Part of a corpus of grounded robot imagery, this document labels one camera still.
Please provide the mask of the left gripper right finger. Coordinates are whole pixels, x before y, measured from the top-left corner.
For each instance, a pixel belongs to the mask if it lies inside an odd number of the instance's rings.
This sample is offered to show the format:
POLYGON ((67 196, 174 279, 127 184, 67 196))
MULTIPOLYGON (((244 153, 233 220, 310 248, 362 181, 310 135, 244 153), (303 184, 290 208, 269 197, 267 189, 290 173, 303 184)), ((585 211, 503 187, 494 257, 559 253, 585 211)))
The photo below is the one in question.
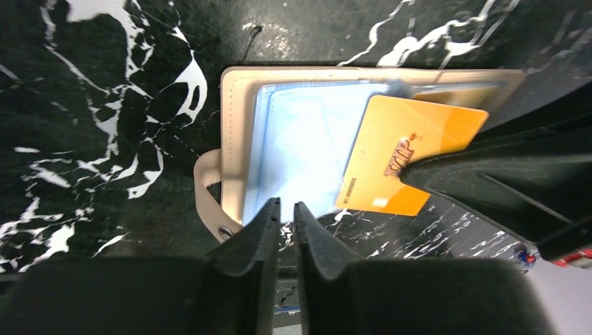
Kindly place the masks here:
POLYGON ((553 334, 528 281, 502 260, 368 260, 294 206, 304 334, 553 334))

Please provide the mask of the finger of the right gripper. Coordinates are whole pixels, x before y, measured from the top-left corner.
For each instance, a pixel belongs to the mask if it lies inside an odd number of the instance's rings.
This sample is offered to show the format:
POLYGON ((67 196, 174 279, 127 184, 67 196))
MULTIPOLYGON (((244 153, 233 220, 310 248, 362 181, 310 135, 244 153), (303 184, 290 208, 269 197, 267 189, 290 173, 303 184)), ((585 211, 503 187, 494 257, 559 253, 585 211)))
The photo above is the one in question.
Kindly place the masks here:
POLYGON ((439 195, 547 261, 591 247, 591 85, 479 134, 463 151, 405 167, 439 195))

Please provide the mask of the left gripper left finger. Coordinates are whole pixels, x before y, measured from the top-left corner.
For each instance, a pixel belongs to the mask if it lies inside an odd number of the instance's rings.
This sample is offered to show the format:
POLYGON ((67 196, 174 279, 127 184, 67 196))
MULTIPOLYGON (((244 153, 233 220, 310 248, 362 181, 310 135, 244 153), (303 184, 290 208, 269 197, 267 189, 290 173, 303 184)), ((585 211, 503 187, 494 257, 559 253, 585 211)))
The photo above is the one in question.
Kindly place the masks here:
POLYGON ((199 258, 44 261, 1 307, 2 334, 271 334, 279 199, 199 258))

